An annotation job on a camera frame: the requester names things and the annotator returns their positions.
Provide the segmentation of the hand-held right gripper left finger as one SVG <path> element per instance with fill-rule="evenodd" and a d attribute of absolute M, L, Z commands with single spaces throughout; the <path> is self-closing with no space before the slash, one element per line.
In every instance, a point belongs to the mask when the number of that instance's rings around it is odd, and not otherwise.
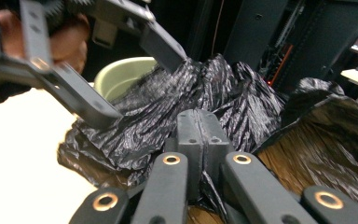
<path fill-rule="evenodd" d="M 182 153 L 188 160 L 187 198 L 197 200 L 200 197 L 200 179 L 202 154 L 199 119 L 195 110 L 181 112 L 176 118 L 176 130 L 165 140 L 165 152 Z"/>

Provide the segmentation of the dark equipment rack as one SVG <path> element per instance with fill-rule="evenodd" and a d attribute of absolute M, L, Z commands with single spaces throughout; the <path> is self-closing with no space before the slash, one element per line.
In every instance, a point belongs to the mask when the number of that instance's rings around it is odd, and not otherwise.
<path fill-rule="evenodd" d="M 207 0 L 202 19 L 191 57 L 220 53 L 289 92 L 303 77 L 336 79 L 358 36 L 358 0 Z"/>

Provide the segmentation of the black plastic garbage bag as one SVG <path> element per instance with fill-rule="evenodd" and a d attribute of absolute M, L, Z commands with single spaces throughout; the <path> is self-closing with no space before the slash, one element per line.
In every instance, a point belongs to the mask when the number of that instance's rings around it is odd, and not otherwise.
<path fill-rule="evenodd" d="M 96 187 L 143 183 L 178 114 L 203 109 L 286 189 L 327 186 L 358 202 L 358 103 L 335 82 L 305 77 L 283 96 L 248 64 L 217 55 L 187 60 L 174 74 L 155 66 L 112 104 L 121 119 L 104 130 L 78 119 L 58 149 L 59 164 Z"/>

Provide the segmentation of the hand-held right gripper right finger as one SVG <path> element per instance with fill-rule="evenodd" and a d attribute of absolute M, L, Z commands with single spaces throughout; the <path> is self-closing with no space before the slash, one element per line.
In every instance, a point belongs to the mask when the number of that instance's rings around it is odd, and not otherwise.
<path fill-rule="evenodd" d="M 212 181 L 217 184 L 219 180 L 220 165 L 225 156 L 232 151 L 232 145 L 216 115 L 203 112 L 203 136 L 206 148 L 203 152 L 203 168 Z"/>

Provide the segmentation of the green plastic trash bin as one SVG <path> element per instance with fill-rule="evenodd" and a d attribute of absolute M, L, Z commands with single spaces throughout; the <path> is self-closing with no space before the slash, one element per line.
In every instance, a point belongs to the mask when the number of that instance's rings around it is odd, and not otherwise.
<path fill-rule="evenodd" d="M 157 64 L 153 57 L 133 57 L 104 67 L 94 79 L 94 89 L 107 101 L 113 101 Z"/>

